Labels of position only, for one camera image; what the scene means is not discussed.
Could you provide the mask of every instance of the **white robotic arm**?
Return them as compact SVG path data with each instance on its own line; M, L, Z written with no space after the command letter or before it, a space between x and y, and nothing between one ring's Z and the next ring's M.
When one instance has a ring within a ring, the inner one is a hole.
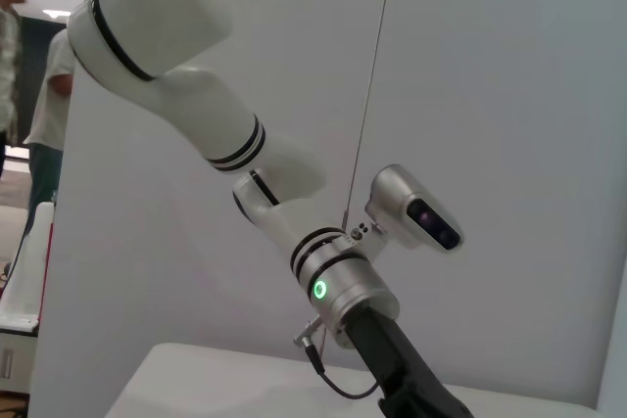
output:
M164 5L176 15L164 15ZM457 225L397 165L373 183L369 234L365 225L351 236L329 224L313 199L324 185L316 159L266 134L218 77L182 66L230 31L222 0L90 0L69 22L76 56L96 81L171 123L215 169L241 174L237 206L279 248L338 344L357 348L386 396L386 416L471 416L399 329L399 303L365 242L392 237L451 251L461 244Z

